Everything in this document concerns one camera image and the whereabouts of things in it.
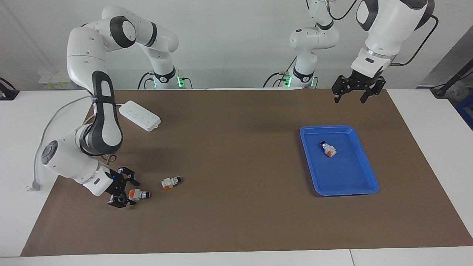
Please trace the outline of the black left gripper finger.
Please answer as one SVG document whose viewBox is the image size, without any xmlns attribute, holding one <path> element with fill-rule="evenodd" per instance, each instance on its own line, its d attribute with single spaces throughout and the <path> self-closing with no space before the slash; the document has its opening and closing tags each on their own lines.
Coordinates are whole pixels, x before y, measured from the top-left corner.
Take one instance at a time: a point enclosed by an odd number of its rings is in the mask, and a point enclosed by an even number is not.
<svg viewBox="0 0 473 266">
<path fill-rule="evenodd" d="M 379 95 L 380 92 L 382 91 L 386 81 L 384 77 L 378 77 L 377 80 L 372 83 L 372 84 L 364 84 L 363 89 L 365 89 L 365 92 L 360 98 L 360 102 L 364 104 L 367 99 L 373 95 Z"/>
<path fill-rule="evenodd" d="M 343 75 L 338 76 L 331 90 L 334 95 L 334 102 L 338 104 L 344 94 L 352 91 L 350 78 L 344 77 Z"/>
</svg>

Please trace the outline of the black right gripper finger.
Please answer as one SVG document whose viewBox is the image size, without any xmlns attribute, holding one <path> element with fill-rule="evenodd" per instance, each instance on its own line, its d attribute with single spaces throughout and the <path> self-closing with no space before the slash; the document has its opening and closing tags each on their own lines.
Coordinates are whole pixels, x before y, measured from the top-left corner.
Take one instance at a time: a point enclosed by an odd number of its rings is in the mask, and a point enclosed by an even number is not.
<svg viewBox="0 0 473 266">
<path fill-rule="evenodd" d="M 127 205 L 135 205 L 136 202 L 130 200 L 126 195 L 111 195 L 108 205 L 117 208 L 124 208 Z"/>
<path fill-rule="evenodd" d="M 118 168 L 117 172 L 119 174 L 124 174 L 127 176 L 127 178 L 125 178 L 125 182 L 130 182 L 132 185 L 136 187 L 140 186 L 140 182 L 135 180 L 135 172 L 133 170 L 127 167 L 121 167 L 121 168 Z"/>
</svg>

